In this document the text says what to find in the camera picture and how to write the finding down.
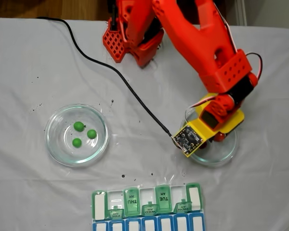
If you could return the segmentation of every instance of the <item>circuit board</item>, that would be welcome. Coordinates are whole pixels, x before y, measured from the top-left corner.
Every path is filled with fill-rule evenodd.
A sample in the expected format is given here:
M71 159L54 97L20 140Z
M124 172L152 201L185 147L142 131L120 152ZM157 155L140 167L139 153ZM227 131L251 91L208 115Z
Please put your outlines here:
M189 125L185 126L173 138L181 146L187 157L189 157L203 142L203 139Z

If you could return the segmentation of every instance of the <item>wooden floor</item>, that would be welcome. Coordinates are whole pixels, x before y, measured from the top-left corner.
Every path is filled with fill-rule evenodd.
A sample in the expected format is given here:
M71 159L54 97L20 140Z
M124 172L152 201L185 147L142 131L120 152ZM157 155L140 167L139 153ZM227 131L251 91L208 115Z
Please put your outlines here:
M0 0L0 17L107 20L107 0Z

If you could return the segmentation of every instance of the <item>white table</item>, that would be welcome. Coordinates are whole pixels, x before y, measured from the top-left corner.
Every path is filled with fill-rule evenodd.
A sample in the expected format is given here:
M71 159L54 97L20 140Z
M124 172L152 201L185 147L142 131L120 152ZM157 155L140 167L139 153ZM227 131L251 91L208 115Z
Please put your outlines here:
M105 22L69 23L85 53L116 66L171 133L205 94L167 36L140 69L130 55L113 62ZM92 191L187 182L202 185L207 231L289 231L289 30L232 32L264 69L242 107L237 155L210 169L174 147L113 71L84 59L63 24L0 19L0 231L90 231ZM48 118L70 103L94 106L111 130L108 152L88 168L56 163L44 145Z

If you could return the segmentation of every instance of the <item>green ball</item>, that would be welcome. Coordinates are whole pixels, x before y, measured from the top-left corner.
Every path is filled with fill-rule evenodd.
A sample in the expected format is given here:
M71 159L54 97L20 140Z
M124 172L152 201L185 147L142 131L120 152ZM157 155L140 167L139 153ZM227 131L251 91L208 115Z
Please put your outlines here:
M90 139L95 139L96 138L96 131L91 129L87 132L87 136L90 138Z
M83 131L85 129L85 126L83 125L83 123L78 121L74 123L74 129L76 131Z
M81 139L79 138L73 139L72 144L75 148L79 148L81 146Z

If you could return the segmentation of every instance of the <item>glass petri dish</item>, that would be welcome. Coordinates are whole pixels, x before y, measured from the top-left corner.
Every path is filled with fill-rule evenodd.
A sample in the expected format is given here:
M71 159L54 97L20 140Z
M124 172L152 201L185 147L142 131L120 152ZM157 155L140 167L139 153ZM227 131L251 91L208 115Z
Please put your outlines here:
M187 120L193 120L198 118L198 114L195 110L190 111L186 115ZM186 121L183 120L181 128L184 127ZM230 132L222 142L209 142L204 149L198 149L189 158L193 161L209 166L209 167L220 167L228 163L232 157L236 154L238 148L238 135L234 130Z
M82 132L74 129L74 123L85 125ZM89 139L87 131L94 129L95 139ZM79 138L82 145L73 146ZM87 166L98 160L109 141L109 131L104 117L93 107L84 104L71 104L60 108L49 119L45 129L45 143L50 155L60 164L76 167Z

